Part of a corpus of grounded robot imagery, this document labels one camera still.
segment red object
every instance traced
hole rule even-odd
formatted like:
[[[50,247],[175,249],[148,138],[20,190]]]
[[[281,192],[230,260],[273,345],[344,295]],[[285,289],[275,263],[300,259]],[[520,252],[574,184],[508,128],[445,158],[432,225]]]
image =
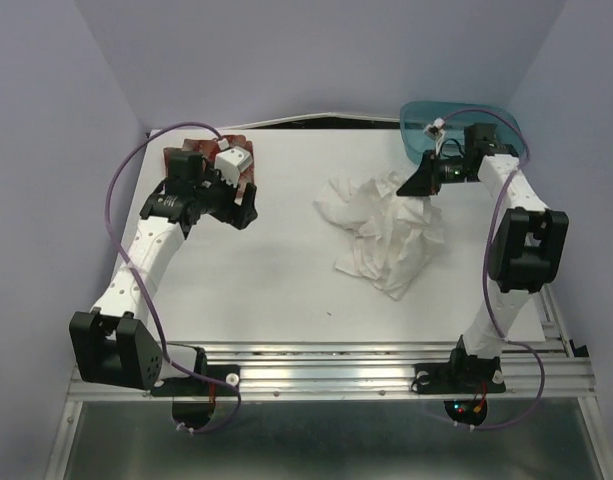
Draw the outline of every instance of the red object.
[[[484,396],[482,397],[482,401],[479,402],[477,407],[482,408],[484,406],[484,402],[486,401],[486,382],[482,382],[482,387],[484,387]]]
[[[231,147],[241,147],[248,150],[253,157],[253,163],[242,173],[239,178],[239,189],[237,197],[240,198],[244,194],[244,188],[247,183],[255,183],[255,154],[253,152],[253,142],[246,139],[245,135],[224,135]],[[182,148],[166,147],[164,148],[164,165],[168,172],[168,159],[171,152],[181,150],[184,152],[200,152],[210,163],[215,162],[215,156],[219,153],[217,140],[193,140],[187,138],[182,144]]]

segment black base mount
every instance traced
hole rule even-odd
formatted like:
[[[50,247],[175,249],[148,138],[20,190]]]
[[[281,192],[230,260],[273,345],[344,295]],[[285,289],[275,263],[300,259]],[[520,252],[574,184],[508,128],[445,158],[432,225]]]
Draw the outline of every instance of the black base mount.
[[[226,377],[231,374],[237,375],[239,379],[239,365],[209,365],[206,359],[206,352],[203,348],[193,347],[197,356],[195,357],[195,367],[193,371],[215,380],[226,382]],[[153,397],[211,397],[211,384],[202,382],[195,378],[167,378],[159,387],[154,387],[150,394]],[[224,386],[218,385],[212,392],[214,398],[234,397],[236,393]],[[173,401],[171,415],[176,424],[184,425],[186,428],[195,430],[201,429],[210,422],[215,411],[215,402],[209,401]]]
[[[499,357],[481,359],[468,355],[459,339],[447,363],[416,363],[411,391],[421,395],[469,394],[483,391],[504,393]]]

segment purple wall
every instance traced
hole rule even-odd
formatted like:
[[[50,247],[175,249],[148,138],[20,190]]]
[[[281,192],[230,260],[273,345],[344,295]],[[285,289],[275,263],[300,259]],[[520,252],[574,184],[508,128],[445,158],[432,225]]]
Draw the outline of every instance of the purple wall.
[[[139,132],[72,1],[0,2],[0,479],[43,478],[68,321],[112,268],[106,184]]]
[[[570,0],[510,104],[528,136],[528,176],[566,210],[555,294],[588,345],[613,446],[613,0]]]
[[[75,0],[137,117],[506,105],[563,0]]]

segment screw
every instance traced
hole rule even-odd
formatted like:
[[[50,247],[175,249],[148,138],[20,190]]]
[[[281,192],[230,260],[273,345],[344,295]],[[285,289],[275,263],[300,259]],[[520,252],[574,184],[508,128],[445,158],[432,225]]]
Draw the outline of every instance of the screw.
[[[229,373],[228,375],[226,375],[226,383],[236,387],[239,384],[239,375],[237,375],[236,373]]]
[[[424,370],[422,370],[420,372],[417,372],[416,378],[417,378],[418,383],[420,385],[428,385],[430,383],[430,380],[428,380],[428,372],[426,372]]]
[[[501,372],[501,370],[495,370],[495,373],[493,374],[493,383],[496,383],[497,385],[504,383],[504,374]]]

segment white tissue paper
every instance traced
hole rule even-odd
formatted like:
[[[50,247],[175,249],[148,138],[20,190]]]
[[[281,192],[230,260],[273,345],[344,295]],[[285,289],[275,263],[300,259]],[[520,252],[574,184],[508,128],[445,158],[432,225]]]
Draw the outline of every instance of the white tissue paper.
[[[395,194],[406,180],[391,172],[357,186],[335,177],[315,200],[327,221],[355,234],[335,268],[370,279],[395,300],[444,244],[441,210],[430,198]]]

